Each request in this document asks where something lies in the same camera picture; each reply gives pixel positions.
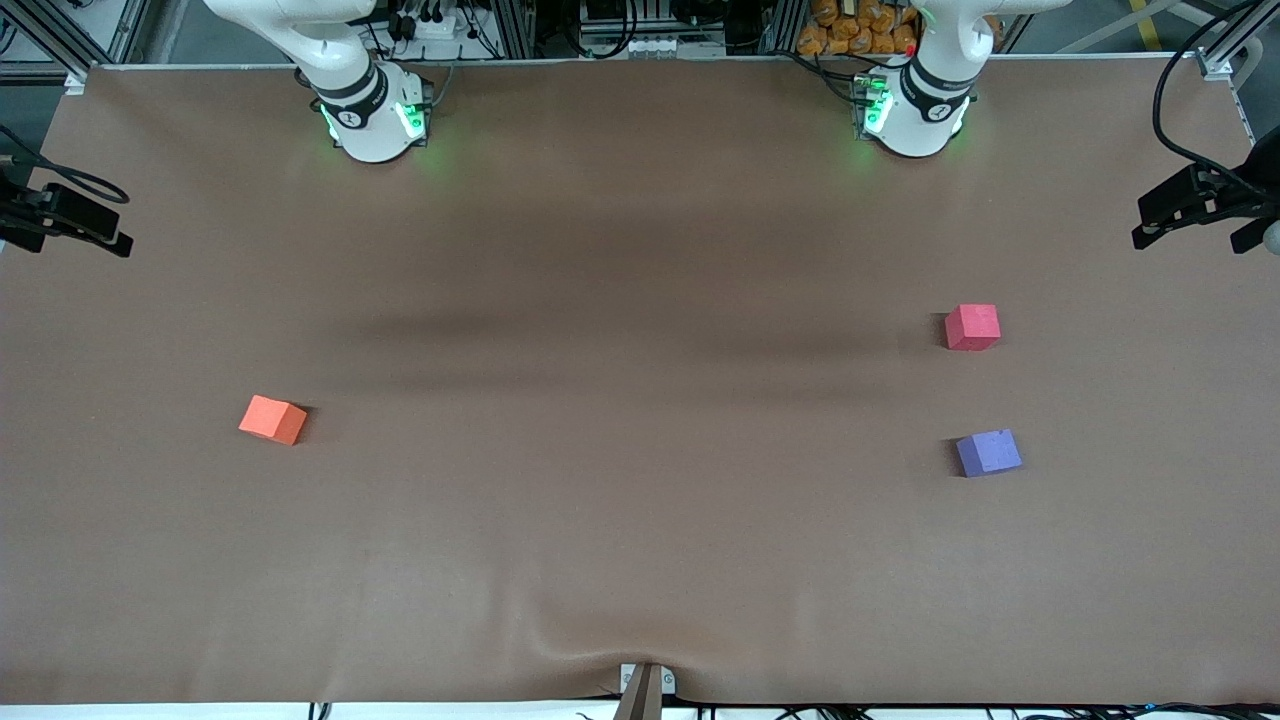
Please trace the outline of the orange foam block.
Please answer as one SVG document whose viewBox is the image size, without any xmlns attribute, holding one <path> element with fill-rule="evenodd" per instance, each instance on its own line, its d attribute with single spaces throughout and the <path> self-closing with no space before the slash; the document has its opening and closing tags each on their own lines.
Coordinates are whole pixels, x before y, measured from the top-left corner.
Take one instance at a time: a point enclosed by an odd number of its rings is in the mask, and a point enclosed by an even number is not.
<svg viewBox="0 0 1280 720">
<path fill-rule="evenodd" d="M 301 406 L 255 395 L 239 420 L 246 434 L 293 446 L 298 442 L 308 414 Z"/>
</svg>

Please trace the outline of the red foam block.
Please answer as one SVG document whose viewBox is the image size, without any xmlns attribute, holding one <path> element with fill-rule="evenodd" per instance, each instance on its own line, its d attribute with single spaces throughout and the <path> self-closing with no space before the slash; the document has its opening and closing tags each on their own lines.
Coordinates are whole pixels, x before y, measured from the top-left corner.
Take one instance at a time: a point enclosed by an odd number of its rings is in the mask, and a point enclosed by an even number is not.
<svg viewBox="0 0 1280 720">
<path fill-rule="evenodd" d="M 943 319 L 948 350 L 978 352 L 998 343 L 1004 332 L 993 304 L 959 304 Z"/>
</svg>

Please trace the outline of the purple foam block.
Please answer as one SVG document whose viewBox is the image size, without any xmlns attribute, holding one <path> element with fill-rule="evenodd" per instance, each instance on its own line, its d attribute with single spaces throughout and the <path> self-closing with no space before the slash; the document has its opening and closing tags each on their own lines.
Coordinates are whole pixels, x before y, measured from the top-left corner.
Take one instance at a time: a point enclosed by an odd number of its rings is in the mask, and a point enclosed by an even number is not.
<svg viewBox="0 0 1280 720">
<path fill-rule="evenodd" d="M 989 477 L 1023 466 L 1011 429 L 997 429 L 959 438 L 955 443 L 965 478 Z"/>
</svg>

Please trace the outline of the pile of orange items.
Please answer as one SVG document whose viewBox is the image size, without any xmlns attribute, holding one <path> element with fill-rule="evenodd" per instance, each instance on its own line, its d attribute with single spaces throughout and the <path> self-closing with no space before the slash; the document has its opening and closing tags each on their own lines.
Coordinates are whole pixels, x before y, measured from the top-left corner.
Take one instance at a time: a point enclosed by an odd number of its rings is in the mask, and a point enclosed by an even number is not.
<svg viewBox="0 0 1280 720">
<path fill-rule="evenodd" d="M 794 51 L 803 56 L 911 56 L 922 28 L 923 17 L 908 0 L 806 0 Z"/>
</svg>

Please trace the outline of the white power strip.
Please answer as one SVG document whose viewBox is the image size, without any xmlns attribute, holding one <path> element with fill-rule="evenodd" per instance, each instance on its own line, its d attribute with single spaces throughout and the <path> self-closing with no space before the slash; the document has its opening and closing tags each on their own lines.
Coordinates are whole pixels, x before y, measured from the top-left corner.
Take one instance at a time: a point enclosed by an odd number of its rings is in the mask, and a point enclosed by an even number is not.
<svg viewBox="0 0 1280 720">
<path fill-rule="evenodd" d="M 404 41 L 453 42 L 460 37 L 463 22 L 456 10 L 442 10 L 425 18 L 419 13 L 403 12 L 397 20 L 397 29 Z"/>
</svg>

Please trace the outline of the brown table mat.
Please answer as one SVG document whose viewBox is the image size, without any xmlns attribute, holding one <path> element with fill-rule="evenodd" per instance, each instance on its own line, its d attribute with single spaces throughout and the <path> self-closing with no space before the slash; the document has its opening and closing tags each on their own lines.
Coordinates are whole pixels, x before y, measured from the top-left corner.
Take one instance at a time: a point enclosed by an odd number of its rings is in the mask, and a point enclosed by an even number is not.
<svg viewBox="0 0 1280 720">
<path fill-rule="evenodd" d="M 136 246 L 0 252 L 0 705 L 1280 703 L 1280 258 L 1137 251 L 1151 59 L 996 61 L 905 161 L 788 61 L 101 70 Z M 959 304 L 1002 340 L 945 343 Z M 255 395 L 293 446 L 238 429 Z M 1011 429 L 1023 466 L 965 478 Z"/>
</svg>

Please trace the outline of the aluminium frame profile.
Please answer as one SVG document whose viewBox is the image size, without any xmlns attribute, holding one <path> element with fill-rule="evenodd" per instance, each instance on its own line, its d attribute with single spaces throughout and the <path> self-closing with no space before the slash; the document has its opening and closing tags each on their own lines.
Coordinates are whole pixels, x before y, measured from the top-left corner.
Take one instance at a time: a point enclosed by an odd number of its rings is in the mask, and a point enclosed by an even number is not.
<svg viewBox="0 0 1280 720">
<path fill-rule="evenodd" d="M 82 86 L 124 64 L 163 0 L 0 0 L 0 87 Z"/>
<path fill-rule="evenodd" d="M 1208 29 L 1216 36 L 1196 50 L 1206 81 L 1233 81 L 1243 86 L 1261 64 L 1265 47 L 1261 35 L 1280 18 L 1280 0 L 1240 0 L 1222 12 Z"/>
</svg>

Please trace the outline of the metal bracket with brown post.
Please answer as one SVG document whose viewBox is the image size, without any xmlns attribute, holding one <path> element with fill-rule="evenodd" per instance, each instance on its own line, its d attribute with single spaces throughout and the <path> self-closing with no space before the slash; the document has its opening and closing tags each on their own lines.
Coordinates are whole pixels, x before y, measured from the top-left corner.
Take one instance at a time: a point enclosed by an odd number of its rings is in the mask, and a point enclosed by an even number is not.
<svg viewBox="0 0 1280 720">
<path fill-rule="evenodd" d="M 675 696 L 675 671 L 659 664 L 620 666 L 620 702 L 612 720 L 662 720 L 664 700 Z"/>
</svg>

